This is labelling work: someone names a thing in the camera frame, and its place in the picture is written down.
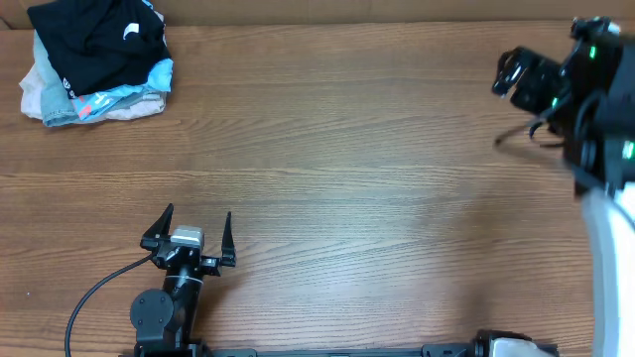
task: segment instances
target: black cable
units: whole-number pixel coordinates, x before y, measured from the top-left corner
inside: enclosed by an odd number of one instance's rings
[[[606,92],[602,89],[595,89],[587,95],[587,97],[584,99],[582,104],[579,106],[579,109],[577,110],[575,125],[573,126],[574,138],[579,139],[580,131],[582,129],[582,121],[584,120],[584,115],[588,111],[588,107],[595,101],[601,103],[603,100],[606,100]]]
[[[536,135],[536,131],[538,129],[540,129],[543,125],[545,124],[545,122],[540,122],[537,123],[536,125],[532,126],[531,128],[529,128],[529,140],[532,141],[532,143],[534,144],[538,144],[539,147],[544,148],[544,149],[561,149],[565,146],[565,141],[560,141],[560,142],[556,142],[556,143],[542,143],[537,141],[536,139],[534,139],[534,135]]]
[[[572,95],[569,93],[567,95],[565,95],[565,97],[563,99],[561,99],[558,104],[556,104],[555,106],[549,107],[545,110],[543,110],[540,114],[538,114],[538,116],[536,116],[535,118],[529,120],[527,123],[525,123],[524,125],[519,125],[517,127],[514,127],[512,129],[507,130],[506,132],[500,134],[499,136],[496,137],[496,139],[494,140],[494,146],[498,147],[501,144],[503,144],[507,139],[511,138],[512,136],[524,131],[525,129],[529,128],[530,129],[530,133],[533,136],[533,133],[536,131],[536,129],[534,129],[532,131],[532,128],[538,128],[541,125],[547,123],[547,121],[549,120],[549,118],[554,115],[555,112],[557,112],[560,108],[562,108],[563,106],[565,106],[566,104],[569,103],[569,101],[572,99]]]
[[[79,313],[79,311],[81,310],[81,308],[83,307],[83,305],[86,303],[86,301],[97,291],[97,289],[101,288],[104,284],[110,282],[111,280],[113,280],[114,278],[117,278],[118,276],[126,273],[127,271],[137,268],[140,265],[146,263],[147,261],[151,260],[152,257],[154,256],[154,254],[150,254],[149,256],[135,262],[132,263],[131,265],[120,269],[114,273],[112,273],[111,275],[107,276],[106,278],[102,279],[101,282],[97,283],[94,287],[92,287],[79,301],[79,303],[77,304],[77,306],[75,307],[75,310],[72,312],[72,314],[70,315],[70,319],[68,320],[68,325],[66,326],[66,335],[64,337],[63,340],[63,350],[66,354],[66,357],[70,357],[70,332],[72,331],[72,325],[75,322],[75,318],[77,317],[77,314]]]

